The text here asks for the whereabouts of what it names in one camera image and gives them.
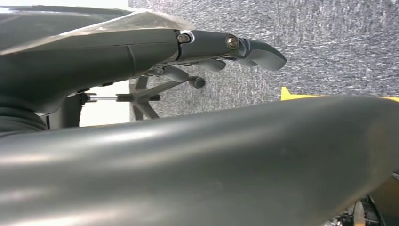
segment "chair wheel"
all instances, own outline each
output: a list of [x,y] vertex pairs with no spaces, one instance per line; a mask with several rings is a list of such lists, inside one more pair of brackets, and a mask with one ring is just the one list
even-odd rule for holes
[[189,84],[190,84],[192,87],[194,87],[194,88],[196,88],[196,89],[199,89],[199,88],[202,88],[202,87],[205,86],[205,80],[204,80],[203,78],[201,78],[201,77],[196,77],[196,76],[194,76],[194,77],[192,77],[192,78],[190,79]]

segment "bolt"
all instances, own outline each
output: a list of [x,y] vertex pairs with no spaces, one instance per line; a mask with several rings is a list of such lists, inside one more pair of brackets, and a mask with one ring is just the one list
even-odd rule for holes
[[237,37],[235,37],[233,35],[229,35],[226,38],[226,44],[227,44],[228,48],[237,49],[239,46],[239,41],[238,41]]
[[177,41],[180,43],[190,42],[190,36],[188,34],[179,34],[177,36]]

